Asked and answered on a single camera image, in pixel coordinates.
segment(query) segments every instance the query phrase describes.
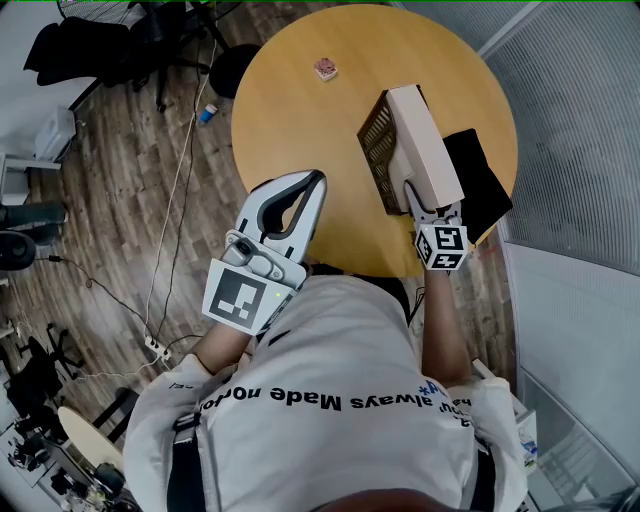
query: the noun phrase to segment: table top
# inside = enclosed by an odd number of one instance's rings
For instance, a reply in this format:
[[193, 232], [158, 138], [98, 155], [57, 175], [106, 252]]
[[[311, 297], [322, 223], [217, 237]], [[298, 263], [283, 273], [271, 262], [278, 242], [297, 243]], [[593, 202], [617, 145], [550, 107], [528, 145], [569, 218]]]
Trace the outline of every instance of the table top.
[[58, 418], [69, 440], [94, 468], [108, 462], [120, 472], [124, 471], [120, 450], [90, 421], [68, 407], [58, 409]]
[[[315, 62], [338, 74], [323, 82]], [[475, 128], [509, 195], [516, 131], [496, 78], [456, 35], [380, 5], [324, 9], [278, 32], [254, 58], [236, 96], [233, 152], [247, 190], [288, 172], [320, 169], [328, 193], [308, 254], [370, 276], [422, 272], [408, 215], [388, 216], [357, 139], [385, 89], [419, 84], [443, 137]]]

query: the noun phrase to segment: black cover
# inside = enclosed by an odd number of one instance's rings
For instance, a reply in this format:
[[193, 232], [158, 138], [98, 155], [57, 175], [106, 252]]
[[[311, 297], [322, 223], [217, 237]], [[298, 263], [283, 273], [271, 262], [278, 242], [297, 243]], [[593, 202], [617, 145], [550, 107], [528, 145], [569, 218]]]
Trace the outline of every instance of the black cover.
[[462, 223], [467, 226], [467, 238], [475, 244], [513, 205], [489, 168], [474, 129], [443, 140], [464, 192]]
[[67, 18], [40, 31], [24, 69], [38, 71], [38, 85], [71, 78], [104, 79], [115, 73], [131, 46], [124, 25]]

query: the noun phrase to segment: wooden floor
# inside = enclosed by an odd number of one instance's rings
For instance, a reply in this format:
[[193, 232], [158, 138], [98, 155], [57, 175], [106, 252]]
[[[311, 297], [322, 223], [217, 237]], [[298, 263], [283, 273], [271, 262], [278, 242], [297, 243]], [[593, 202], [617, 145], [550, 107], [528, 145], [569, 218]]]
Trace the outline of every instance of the wooden floor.
[[[219, 28], [232, 44], [263, 44], [297, 18], [332, 4], [247, 3], [221, 20]], [[198, 44], [184, 56], [195, 58]], [[208, 62], [212, 42], [201, 43], [200, 61]], [[166, 91], [167, 110], [156, 112], [155, 77], [138, 94], [129, 86], [99, 87], [76, 112], [78, 135], [60, 172], [33, 172], [30, 201], [60, 199], [69, 208], [59, 243], [43, 254], [59, 254], [82, 265], [115, 295], [145, 316], [145, 303], [156, 248], [173, 186], [175, 170], [192, 114], [197, 75], [192, 69], [172, 67]], [[212, 257], [223, 250], [225, 232], [233, 225], [246, 192], [235, 168], [230, 121], [232, 102], [205, 88], [201, 108], [214, 103], [220, 113], [209, 124], [195, 128], [193, 174], [188, 187], [186, 216], [168, 303], [167, 320], [159, 337], [167, 342], [187, 334], [202, 334], [211, 321], [201, 313], [207, 270]], [[178, 177], [167, 225], [149, 324], [155, 330], [162, 318], [169, 290], [177, 227], [185, 205], [186, 177], [191, 163], [186, 152]], [[454, 276], [458, 307], [473, 357], [495, 373], [511, 377], [514, 336], [511, 302], [504, 261], [495, 233]], [[413, 303], [418, 280], [407, 280]], [[72, 266], [36, 262], [11, 274], [10, 288], [0, 291], [4, 312], [19, 321], [26, 336], [48, 344], [45, 327], [54, 322], [68, 328], [86, 360], [84, 371], [125, 374], [151, 361], [143, 345], [139, 319], [115, 303]], [[421, 315], [413, 330], [421, 331]], [[196, 339], [177, 343], [173, 366]], [[24, 366], [13, 335], [2, 340], [14, 369]], [[67, 381], [66, 403], [94, 419], [113, 399], [115, 390], [129, 385], [140, 391], [165, 367], [156, 363], [126, 378], [99, 376]]]

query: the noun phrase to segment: cable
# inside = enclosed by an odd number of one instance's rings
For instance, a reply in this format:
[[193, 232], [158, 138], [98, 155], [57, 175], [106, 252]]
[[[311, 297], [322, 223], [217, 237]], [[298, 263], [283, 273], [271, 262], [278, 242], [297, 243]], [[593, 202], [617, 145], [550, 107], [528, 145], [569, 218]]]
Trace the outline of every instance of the cable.
[[[200, 42], [198, 42], [198, 49], [196, 51], [196, 62], [198, 62], [199, 60], [200, 60]], [[197, 105], [196, 95], [198, 90], [200, 89], [200, 72], [197, 69], [196, 69], [196, 78], [198, 80], [198, 85], [196, 86], [196, 93], [194, 93], [193, 95], [193, 116], [197, 115], [198, 105]], [[171, 292], [173, 290], [173, 276], [176, 269], [176, 262], [178, 260], [178, 252], [180, 251], [180, 239], [182, 238], [182, 224], [184, 222], [185, 214], [187, 213], [187, 196], [189, 195], [189, 183], [191, 182], [191, 174], [193, 171], [193, 134], [191, 134], [189, 146], [190, 146], [189, 147], [189, 172], [187, 173], [187, 182], [184, 187], [184, 199], [182, 200], [182, 215], [180, 216], [180, 223], [178, 224], [178, 237], [176, 240], [176, 249], [173, 253], [173, 260], [171, 262], [171, 276], [169, 278], [169, 291], [167, 292], [167, 296], [164, 301], [164, 311], [162, 313], [162, 320], [160, 320], [160, 326], [158, 327], [158, 331], [156, 332], [156, 338], [155, 338], [156, 340], [160, 339], [162, 326], [164, 325], [164, 321], [167, 319], [167, 309], [169, 307], [169, 298], [171, 297]]]
[[170, 342], [167, 345], [167, 350], [169, 349], [169, 347], [171, 347], [171, 345], [173, 345], [174, 343], [178, 343], [179, 341], [186, 340], [187, 338], [202, 338], [203, 336], [204, 334], [187, 334], [186, 336], [182, 336], [181, 338], [177, 338]]
[[[211, 66], [213, 66], [213, 60], [214, 57], [216, 55], [216, 50], [218, 48], [218, 41], [215, 40], [214, 44], [213, 44], [213, 51], [211, 52], [211, 60], [209, 62], [209, 70], [211, 70]], [[162, 243], [164, 241], [164, 235], [166, 233], [167, 230], [167, 223], [169, 222], [169, 213], [171, 211], [171, 204], [173, 202], [173, 196], [176, 192], [176, 186], [178, 184], [178, 176], [180, 176], [180, 168], [182, 167], [182, 161], [184, 160], [184, 155], [187, 151], [187, 145], [189, 144], [189, 140], [191, 137], [191, 132], [193, 129], [193, 126], [195, 124], [195, 118], [196, 118], [196, 114], [197, 114], [197, 110], [198, 110], [198, 105], [200, 105], [200, 98], [202, 97], [202, 93], [204, 92], [204, 88], [207, 85], [207, 80], [204, 81], [204, 83], [202, 84], [202, 87], [200, 88], [200, 91], [198, 92], [198, 96], [196, 98], [195, 101], [195, 105], [194, 105], [194, 109], [193, 109], [193, 113], [191, 114], [191, 119], [189, 120], [189, 129], [187, 130], [187, 138], [184, 141], [184, 147], [182, 148], [182, 154], [180, 155], [180, 160], [178, 161], [178, 168], [176, 169], [176, 175], [175, 178], [173, 180], [173, 188], [171, 189], [171, 195], [169, 196], [169, 204], [167, 205], [167, 213], [165, 215], [164, 218], [164, 225], [162, 226], [162, 233], [160, 234], [160, 242], [158, 243], [158, 251], [156, 254], [156, 265], [155, 268], [153, 269], [153, 275], [151, 276], [151, 286], [149, 287], [149, 295], [147, 296], [147, 304], [145, 306], [145, 319], [143, 320], [144, 323], [144, 327], [145, 327], [145, 331], [144, 331], [144, 336], [146, 337], [147, 335], [147, 331], [149, 332], [149, 334], [151, 334], [151, 330], [148, 327], [148, 322], [149, 322], [149, 304], [151, 302], [151, 295], [153, 294], [153, 288], [155, 286], [155, 282], [156, 282], [156, 275], [158, 273], [158, 267], [160, 266], [160, 253], [162, 251]]]
[[150, 363], [147, 364], [143, 364], [140, 368], [138, 368], [135, 372], [129, 372], [129, 373], [108, 373], [108, 372], [100, 372], [100, 373], [94, 373], [92, 375], [87, 375], [86, 373], [84, 373], [82, 370], [78, 370], [80, 372], [82, 372], [84, 374], [84, 377], [78, 377], [74, 380], [87, 380], [89, 378], [94, 378], [94, 377], [101, 377], [103, 375], [107, 375], [109, 377], [121, 377], [123, 379], [126, 379], [127, 377], [131, 376], [131, 375], [138, 375], [144, 368], [147, 368], [148, 366], [152, 366], [154, 364], [156, 364], [159, 360], [160, 357], [162, 356], [158, 356], [156, 357], [153, 361], [151, 361]]
[[[68, 258], [64, 258], [62, 256], [57, 256], [55, 254], [51, 254], [46, 258], [37, 258], [36, 261], [51, 261], [53, 263], [67, 263], [67, 264], [73, 265], [74, 267], [76, 267], [78, 270], [80, 270], [80, 272], [82, 272], [86, 276], [87, 280], [85, 282], [85, 286], [87, 288], [91, 288], [93, 286], [93, 283], [96, 283], [100, 288], [102, 288], [107, 293], [107, 295], [109, 295], [109, 297], [111, 297], [118, 304], [120, 304], [123, 308], [125, 308], [131, 314], [137, 316], [142, 322], [144, 322], [144, 319], [142, 318], [142, 315], [140, 313], [138, 313], [135, 309], [130, 307], [125, 302], [121, 301], [118, 297], [116, 297], [113, 293], [111, 293], [111, 291], [109, 291], [109, 289], [104, 284], [102, 284], [100, 281], [98, 281], [97, 279], [92, 277], [89, 274], [89, 272], [87, 272], [82, 266], [77, 264], [75, 261], [70, 260]], [[144, 323], [145, 323], [145, 326], [147, 327], [147, 329], [149, 329], [149, 332], [151, 332], [151, 329], [149, 328], [148, 325], [146, 325], [146, 322], [144, 322]]]

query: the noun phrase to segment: office chair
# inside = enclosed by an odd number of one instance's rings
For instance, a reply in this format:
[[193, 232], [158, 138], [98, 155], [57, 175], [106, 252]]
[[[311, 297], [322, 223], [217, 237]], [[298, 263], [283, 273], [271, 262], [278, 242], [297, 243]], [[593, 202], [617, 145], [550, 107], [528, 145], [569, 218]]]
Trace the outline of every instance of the office chair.
[[[64, 348], [63, 348], [63, 343], [64, 340], [67, 336], [69, 336], [69, 331], [67, 329], [64, 329], [60, 332], [60, 336], [58, 336], [58, 342], [56, 343], [53, 340], [53, 336], [51, 335], [51, 329], [53, 329], [55, 327], [54, 324], [48, 324], [47, 325], [47, 336], [49, 337], [49, 342], [51, 343], [51, 348], [52, 351], [50, 354], [46, 354], [46, 356], [51, 360], [51, 362], [53, 362], [53, 364], [55, 365], [56, 361], [60, 362], [60, 364], [62, 365], [62, 367], [64, 368], [64, 370], [67, 372], [67, 374], [69, 375], [69, 377], [71, 377], [71, 380], [76, 380], [78, 378], [78, 374], [77, 373], [72, 373], [71, 370], [69, 369], [69, 366], [72, 366], [74, 368], [82, 368], [84, 366], [84, 360], [80, 360], [80, 361], [73, 361], [72, 359], [69, 359], [67, 356], [64, 355]], [[18, 353], [20, 354], [20, 357], [22, 357], [22, 354], [26, 351], [30, 351], [31, 355], [34, 355], [34, 343], [32, 343], [33, 340], [36, 344], [37, 347], [36, 350], [36, 354], [38, 356], [41, 356], [41, 351], [43, 351], [42, 347], [40, 346], [40, 344], [37, 342], [37, 340], [35, 338], [33, 338], [32, 336], [29, 337], [29, 343], [23, 347], [20, 347], [16, 344], [16, 348], [18, 349]]]
[[29, 337], [31, 359], [24, 369], [9, 380], [7, 398], [21, 417], [38, 418], [47, 398], [53, 399], [62, 389], [55, 361], [49, 357], [38, 340]]
[[[78, 7], [95, 9], [91, 4], [78, 3]], [[169, 65], [191, 66], [202, 73], [209, 72], [208, 66], [177, 56], [193, 37], [204, 37], [206, 33], [195, 27], [183, 37], [186, 7], [182, 2], [136, 4], [142, 6], [146, 15], [131, 29], [118, 23], [100, 23], [80, 17], [69, 17], [60, 25], [46, 26], [36, 37], [24, 69], [38, 72], [37, 82], [41, 86], [93, 76], [107, 87], [131, 80], [135, 91], [158, 70], [156, 106], [159, 112], [164, 112], [162, 94]]]
[[[147, 16], [137, 21], [130, 30], [133, 42], [130, 62], [137, 67], [135, 73], [139, 75], [137, 79], [134, 75], [133, 90], [139, 91], [149, 80], [149, 74], [157, 69], [156, 108], [158, 112], [164, 112], [166, 105], [162, 97], [169, 66], [197, 68], [202, 74], [209, 73], [209, 67], [177, 56], [193, 38], [193, 35], [182, 38], [186, 18], [184, 2], [160, 5], [157, 5], [157, 2], [143, 2], [141, 5]], [[202, 38], [206, 36], [204, 31], [196, 34]], [[139, 67], [140, 63], [144, 63], [142, 69]]]

